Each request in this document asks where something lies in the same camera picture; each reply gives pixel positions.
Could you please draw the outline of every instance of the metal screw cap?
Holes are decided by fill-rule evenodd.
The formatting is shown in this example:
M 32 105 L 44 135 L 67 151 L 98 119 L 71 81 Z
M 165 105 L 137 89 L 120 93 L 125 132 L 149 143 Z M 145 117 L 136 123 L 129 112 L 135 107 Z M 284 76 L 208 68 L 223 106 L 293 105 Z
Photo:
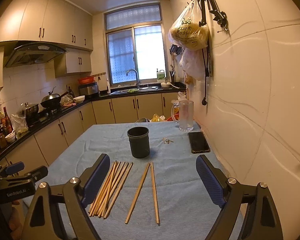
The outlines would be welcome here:
M 41 182 L 39 184 L 39 188 L 45 188 L 47 186 L 47 183 L 46 182 Z
M 268 185 L 266 183 L 264 183 L 264 182 L 260 182 L 260 186 L 264 187 L 264 188 L 268 187 Z
M 73 177 L 70 179 L 70 183 L 72 183 L 72 184 L 76 184 L 78 181 L 79 181 L 79 178 L 77 178 L 77 177 Z
M 237 183 L 237 180 L 236 180 L 235 178 L 229 178 L 229 179 L 228 179 L 228 182 L 229 182 L 230 184 L 236 184 L 236 183 Z

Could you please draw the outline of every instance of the range hood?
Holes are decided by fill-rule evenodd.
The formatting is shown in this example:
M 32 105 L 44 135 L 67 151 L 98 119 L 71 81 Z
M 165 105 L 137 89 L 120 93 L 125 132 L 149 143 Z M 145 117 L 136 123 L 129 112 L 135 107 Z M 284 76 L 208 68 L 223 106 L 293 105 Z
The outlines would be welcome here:
M 65 52 L 66 49 L 52 43 L 18 42 L 3 66 L 16 67 L 45 63 Z

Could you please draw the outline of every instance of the window frame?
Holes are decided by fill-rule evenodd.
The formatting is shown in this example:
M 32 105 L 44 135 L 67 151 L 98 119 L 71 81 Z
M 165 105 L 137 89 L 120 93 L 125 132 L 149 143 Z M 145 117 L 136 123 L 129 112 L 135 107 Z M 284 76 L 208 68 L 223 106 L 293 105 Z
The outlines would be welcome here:
M 113 28 L 113 29 L 106 29 L 106 16 L 111 13 L 127 10 L 127 9 L 132 9 L 132 8 L 139 8 L 139 7 L 146 7 L 146 6 L 152 6 L 152 5 L 158 5 L 159 6 L 159 11 L 160 11 L 160 17 L 161 21 L 152 21 L 152 22 L 141 22 L 141 23 L 135 23 L 135 24 L 129 24 L 129 25 L 124 25 L 121 27 Z M 106 38 L 106 54 L 107 54 L 107 69 L 108 69 L 108 76 L 109 76 L 109 83 L 111 88 L 115 88 L 118 85 L 121 86 L 131 86 L 135 85 L 135 81 L 126 81 L 126 82 L 120 82 L 120 83 L 115 83 L 113 84 L 112 82 L 112 74 L 111 74 L 111 65 L 110 65 L 110 55 L 109 55 L 109 46 L 108 46 L 108 35 L 109 34 L 114 34 L 118 33 L 121 31 L 126 31 L 126 30 L 131 30 L 132 34 L 132 43 L 133 43 L 133 55 L 134 55 L 134 69 L 138 72 L 138 63 L 137 63 L 137 52 L 136 52 L 136 40 L 135 40 L 135 35 L 134 35 L 134 28 L 140 28 L 140 27 L 149 27 L 149 26 L 161 26 L 161 34 L 162 34 L 162 41 L 163 41 L 163 53 L 164 53 L 164 61 L 165 61 L 165 71 L 166 71 L 166 80 L 168 77 L 169 73 L 169 68 L 168 68 L 168 56 L 167 56 L 167 45 L 166 45 L 166 40 L 165 40 L 165 31 L 163 27 L 163 20 L 162 20 L 162 11 L 161 11 L 161 5 L 159 2 L 156 3 L 146 3 L 146 4 L 141 4 L 141 5 L 134 5 L 134 6 L 129 6 L 125 8 L 121 8 L 118 10 L 113 10 L 106 12 L 104 14 L 104 29 L 105 29 L 105 38 Z M 142 79 L 140 80 L 141 84 L 147 84 L 147 83 L 157 83 L 157 79 Z

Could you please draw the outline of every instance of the faucet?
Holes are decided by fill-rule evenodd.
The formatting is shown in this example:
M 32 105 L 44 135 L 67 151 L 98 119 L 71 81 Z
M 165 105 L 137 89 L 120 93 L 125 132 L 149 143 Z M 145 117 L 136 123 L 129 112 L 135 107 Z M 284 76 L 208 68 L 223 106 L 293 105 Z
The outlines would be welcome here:
M 135 73 L 136 73 L 136 78 L 137 78 L 137 83 L 136 83 L 136 86 L 137 86 L 137 88 L 139 89 L 140 88 L 140 83 L 141 83 L 141 81 L 139 80 L 139 76 L 138 76 L 138 72 L 135 70 L 135 69 L 129 69 L 128 71 L 127 71 L 127 76 L 128 76 L 128 73 L 130 72 L 130 71 L 134 71 Z

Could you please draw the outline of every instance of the smartphone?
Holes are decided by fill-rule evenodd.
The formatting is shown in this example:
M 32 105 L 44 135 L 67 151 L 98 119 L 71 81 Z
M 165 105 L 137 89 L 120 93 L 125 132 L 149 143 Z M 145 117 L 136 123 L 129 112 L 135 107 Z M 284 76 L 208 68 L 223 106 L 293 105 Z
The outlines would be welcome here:
M 189 132 L 188 137 L 192 153 L 208 153 L 211 151 L 203 132 Z

